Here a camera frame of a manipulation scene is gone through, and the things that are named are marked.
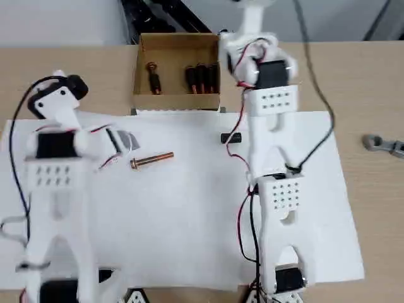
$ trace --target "black component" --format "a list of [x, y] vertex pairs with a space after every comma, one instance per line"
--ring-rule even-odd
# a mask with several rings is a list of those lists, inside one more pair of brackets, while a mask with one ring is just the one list
[[[220, 134], [220, 141], [222, 142], [222, 144], [226, 143], [229, 136], [230, 136], [229, 133]], [[241, 143], [241, 140], [242, 140], [241, 133], [234, 133], [229, 143]]]
[[37, 159], [78, 158], [74, 148], [73, 131], [38, 134]]
[[161, 4], [180, 26], [189, 33], [211, 33], [211, 30], [181, 0], [152, 0]]
[[258, 184], [255, 184], [252, 194], [259, 194]]
[[118, 142], [116, 141], [114, 135], [112, 134], [112, 131], [109, 128], [105, 129], [107, 131], [108, 137], [110, 138], [112, 144], [115, 147], [116, 153], [122, 153], [122, 150], [119, 148]]
[[[47, 88], [37, 91], [28, 99], [27, 106], [30, 112], [34, 114], [35, 117], [37, 117], [38, 119], [45, 119], [45, 117], [35, 108], [36, 101], [60, 89], [60, 87], [62, 86], [67, 87], [67, 89], [74, 95], [77, 100], [81, 100], [88, 93], [88, 86], [77, 74], [72, 74], [67, 78], [61, 77], [61, 79], [58, 79], [57, 82], [53, 82]], [[39, 103], [38, 106], [43, 107], [44, 105], [42, 103]]]
[[284, 60], [259, 63], [257, 66], [259, 73], [256, 90], [288, 85], [288, 71]]
[[185, 69], [185, 80], [187, 82], [189, 92], [196, 93], [196, 71], [192, 66]]
[[81, 100], [88, 93], [87, 84], [77, 74], [71, 74], [66, 80], [66, 86], [77, 100]]
[[139, 43], [142, 33], [175, 33], [175, 28], [165, 20], [157, 18], [143, 0], [122, 0], [132, 40]]
[[196, 89], [198, 93], [207, 93], [205, 75], [208, 73], [208, 68], [204, 64], [196, 66]]
[[227, 69], [229, 70], [230, 74], [233, 74], [232, 58], [230, 54], [227, 54]]
[[264, 175], [263, 177], [274, 177], [276, 180], [284, 180], [286, 179], [286, 174], [284, 173], [279, 173], [279, 174], [272, 174], [272, 175]]
[[160, 95], [162, 91], [162, 85], [160, 83], [160, 77], [158, 74], [149, 74], [150, 90], [155, 95]]
[[302, 272], [299, 268], [276, 270], [276, 294], [291, 292], [304, 287]]
[[145, 291], [144, 291], [142, 288], [131, 288], [131, 289], [129, 289], [128, 292], [126, 293], [125, 297], [124, 297], [124, 302], [128, 301], [129, 298], [132, 296], [132, 294], [133, 294], [134, 292], [140, 292], [140, 293], [141, 293], [141, 296], [143, 297], [143, 299], [145, 300], [145, 302], [146, 302], [146, 303], [150, 303], [148, 297], [146, 296]]
[[42, 284], [40, 303], [79, 303], [77, 300], [77, 280], [53, 280]]
[[210, 93], [219, 93], [219, 66], [217, 63], [209, 66]]

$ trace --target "perforated plate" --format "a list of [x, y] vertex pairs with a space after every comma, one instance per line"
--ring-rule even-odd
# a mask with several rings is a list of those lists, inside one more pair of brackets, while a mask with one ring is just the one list
[[298, 106], [297, 85], [252, 90], [248, 93], [252, 116], [295, 112]]

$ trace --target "bolt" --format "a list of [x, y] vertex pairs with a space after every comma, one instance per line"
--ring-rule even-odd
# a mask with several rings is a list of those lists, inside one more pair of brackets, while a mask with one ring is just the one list
[[151, 92], [155, 95], [161, 95], [162, 87], [160, 84], [160, 78], [156, 73], [157, 64], [155, 64], [154, 62], [149, 62], [148, 64], [146, 64], [146, 69], [149, 72], [149, 83]]
[[139, 169], [139, 166], [149, 164], [149, 163], [153, 163], [153, 162], [157, 162], [157, 161], [161, 161], [161, 160], [165, 160], [165, 159], [168, 159], [168, 158], [173, 158], [173, 157], [174, 157], [174, 153], [171, 152], [171, 153], [164, 153], [162, 155], [143, 158], [143, 159], [139, 159], [139, 160], [133, 158], [131, 160], [131, 167], [132, 167], [132, 169]]

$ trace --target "mounting hole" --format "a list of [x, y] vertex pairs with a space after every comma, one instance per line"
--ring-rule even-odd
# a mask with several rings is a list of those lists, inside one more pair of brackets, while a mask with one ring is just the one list
[[373, 138], [374, 146], [380, 146], [383, 144], [383, 139], [379, 136]]

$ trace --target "black cable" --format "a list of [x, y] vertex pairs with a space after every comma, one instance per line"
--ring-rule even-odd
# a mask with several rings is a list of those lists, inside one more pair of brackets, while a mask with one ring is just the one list
[[309, 76], [311, 79], [311, 83], [318, 95], [318, 97], [321, 99], [325, 107], [327, 108], [328, 113], [330, 114], [330, 120], [331, 120], [331, 125], [325, 136], [322, 138], [322, 140], [309, 152], [309, 154], [300, 162], [300, 164], [297, 167], [291, 167], [286, 164], [286, 168], [290, 170], [293, 173], [300, 173], [302, 171], [303, 165], [310, 159], [311, 156], [320, 148], [321, 145], [331, 136], [331, 134], [334, 131], [335, 128], [335, 114], [334, 110], [332, 109], [331, 105], [328, 103], [327, 98], [325, 97], [323, 91], [320, 89], [320, 86], [318, 84], [317, 76], [314, 72], [313, 68], [313, 63], [311, 59], [311, 49], [310, 49], [310, 38], [309, 34], [307, 31], [307, 26], [306, 26], [306, 21], [304, 19], [304, 14], [303, 14], [303, 9], [302, 6], [299, 2], [299, 0], [293, 0], [295, 10], [296, 10], [296, 15], [297, 19], [299, 21], [300, 25], [300, 32], [302, 34], [302, 40], [303, 40], [303, 46], [304, 46], [304, 54], [306, 57], [306, 64], [307, 64], [307, 69], [309, 70]]
[[364, 37], [364, 41], [370, 41], [373, 38], [374, 32], [377, 30], [377, 27], [380, 25], [381, 20], [385, 16], [388, 8], [390, 7], [391, 0], [386, 0], [381, 8], [380, 12], [377, 14], [376, 19], [373, 21], [370, 29], [367, 31]]
[[31, 237], [31, 221], [30, 221], [30, 206], [28, 206], [27, 201], [25, 200], [24, 193], [21, 187], [20, 180], [17, 175], [16, 167], [15, 167], [15, 160], [14, 160], [14, 153], [13, 153], [13, 134], [14, 134], [14, 128], [15, 128], [15, 122], [17, 120], [18, 114], [20, 113], [20, 110], [25, 102], [25, 100], [28, 98], [29, 94], [33, 91], [33, 89], [46, 81], [49, 80], [61, 80], [64, 81], [66, 80], [66, 77], [63, 76], [48, 76], [42, 79], [39, 79], [36, 81], [34, 84], [32, 84], [24, 93], [23, 97], [20, 100], [20, 103], [18, 104], [13, 119], [11, 120], [11, 127], [10, 127], [10, 132], [9, 132], [9, 137], [8, 137], [8, 151], [9, 151], [9, 157], [10, 157], [10, 163], [11, 163], [11, 170], [13, 171], [13, 177], [15, 184], [17, 185], [18, 192], [20, 194], [21, 198], [21, 203], [24, 208], [24, 213], [25, 213], [25, 220], [27, 220], [27, 243], [30, 240]]
[[258, 238], [257, 238], [257, 233], [255, 231], [255, 226], [254, 226], [254, 215], [253, 215], [253, 203], [254, 203], [254, 194], [250, 195], [250, 224], [251, 224], [251, 232], [252, 232], [252, 237], [254, 239], [254, 247], [255, 247], [255, 255], [256, 255], [256, 264], [255, 264], [255, 281], [257, 285], [257, 303], [260, 303], [260, 293], [259, 293], [259, 288], [261, 287], [261, 284], [259, 282], [259, 246], [258, 246]]
[[247, 199], [248, 199], [248, 196], [246, 196], [244, 198], [244, 201], [242, 202], [240, 210], [239, 210], [239, 217], [237, 218], [237, 237], [239, 238], [240, 251], [241, 251], [241, 254], [244, 257], [244, 259], [246, 259], [247, 261], [256, 263], [256, 260], [247, 257], [247, 255], [245, 254], [244, 246], [242, 245], [242, 239], [241, 239], [240, 217], [241, 217], [241, 213], [242, 213], [242, 210], [244, 208], [244, 205], [245, 205]]

